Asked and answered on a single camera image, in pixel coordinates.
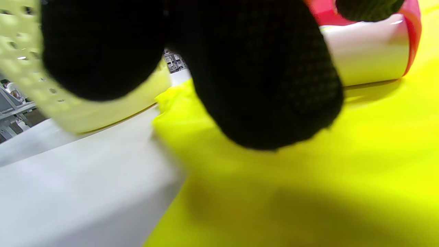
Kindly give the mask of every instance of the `pink object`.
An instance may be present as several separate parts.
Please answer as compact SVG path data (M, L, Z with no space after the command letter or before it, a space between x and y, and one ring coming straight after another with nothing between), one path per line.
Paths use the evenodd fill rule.
M346 26L355 23L353 21L344 19L341 15L337 13L333 0L314 0L311 1L311 3L309 4L309 8L320 26ZM419 9L418 1L406 0L399 13L404 15L410 39L409 61L407 64L407 69L404 73L405 75L410 70L410 67L413 64L414 58L416 57L417 49L419 47L419 41L421 39L421 11Z

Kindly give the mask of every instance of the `white plastic basket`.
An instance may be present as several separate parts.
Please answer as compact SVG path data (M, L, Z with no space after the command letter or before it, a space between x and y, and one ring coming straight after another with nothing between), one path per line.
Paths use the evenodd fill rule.
M0 70L65 130L84 133L111 125L153 105L170 87L162 60L145 83L116 101L90 102L60 88L42 69L39 8L39 0L0 0Z

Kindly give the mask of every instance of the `white cylinder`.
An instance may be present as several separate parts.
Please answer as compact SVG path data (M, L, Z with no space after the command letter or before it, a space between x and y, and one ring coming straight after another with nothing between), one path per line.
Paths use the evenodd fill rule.
M345 86L393 80L404 75L410 41L402 15L381 22L320 28Z

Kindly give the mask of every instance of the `yellow fabric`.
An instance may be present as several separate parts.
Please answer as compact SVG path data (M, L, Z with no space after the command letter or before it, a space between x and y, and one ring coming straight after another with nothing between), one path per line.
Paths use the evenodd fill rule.
M410 73L347 89L330 130L278 153L227 140L190 81L160 95L190 175L145 246L439 247L439 0L420 4Z

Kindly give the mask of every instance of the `black knit glove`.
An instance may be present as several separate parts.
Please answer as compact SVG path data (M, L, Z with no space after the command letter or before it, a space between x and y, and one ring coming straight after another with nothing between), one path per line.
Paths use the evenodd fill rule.
M189 65L207 112L241 146L276 150L305 141L340 112L342 83L301 0L47 2L44 65L80 97L126 95L147 79L167 46ZM337 6L353 19L397 11L392 5L381 13L376 6L387 1L370 0L363 9L371 13L360 15L351 2L365 1Z

